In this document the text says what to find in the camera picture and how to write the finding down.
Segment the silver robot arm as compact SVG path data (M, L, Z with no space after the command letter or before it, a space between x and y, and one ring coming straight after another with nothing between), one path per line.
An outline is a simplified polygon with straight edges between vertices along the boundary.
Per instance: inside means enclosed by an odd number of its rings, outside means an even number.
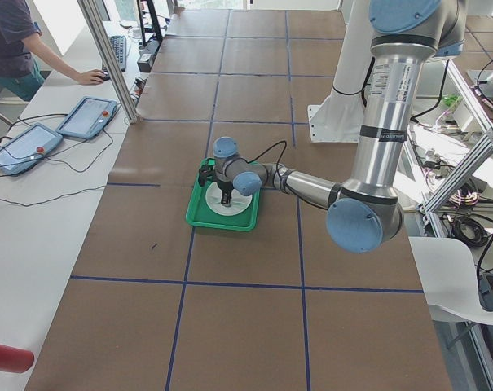
M378 248L399 232L403 212L393 187L412 101L423 64L457 56L463 47L465 1L372 1L372 85L359 132L354 167L343 183L295 171L280 163L249 163L233 138L213 145L211 177L222 191L251 196L271 186L327 210L332 240L352 253Z

